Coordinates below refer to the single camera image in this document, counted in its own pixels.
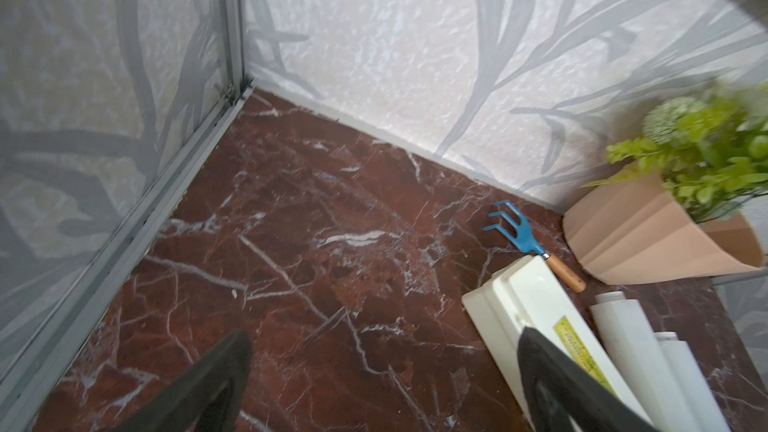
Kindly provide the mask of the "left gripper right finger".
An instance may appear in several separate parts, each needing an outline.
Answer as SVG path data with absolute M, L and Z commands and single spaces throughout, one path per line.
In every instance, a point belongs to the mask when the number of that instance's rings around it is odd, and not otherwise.
M 538 330 L 523 330 L 517 360 L 536 431 L 654 429 Z

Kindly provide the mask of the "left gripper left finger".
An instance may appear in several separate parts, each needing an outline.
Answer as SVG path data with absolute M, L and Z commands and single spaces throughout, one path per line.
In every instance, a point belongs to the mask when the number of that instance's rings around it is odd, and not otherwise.
M 252 357 L 244 330 L 230 333 L 116 431 L 233 431 Z

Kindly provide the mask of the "cream wrap dispenser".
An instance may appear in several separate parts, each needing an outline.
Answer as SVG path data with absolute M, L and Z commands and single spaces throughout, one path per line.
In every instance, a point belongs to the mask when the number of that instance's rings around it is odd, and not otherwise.
M 517 360 L 518 343 L 527 327 L 541 332 L 641 418 L 650 419 L 542 258 L 525 256 L 495 272 L 464 294 L 462 304 L 527 420 L 531 415 Z

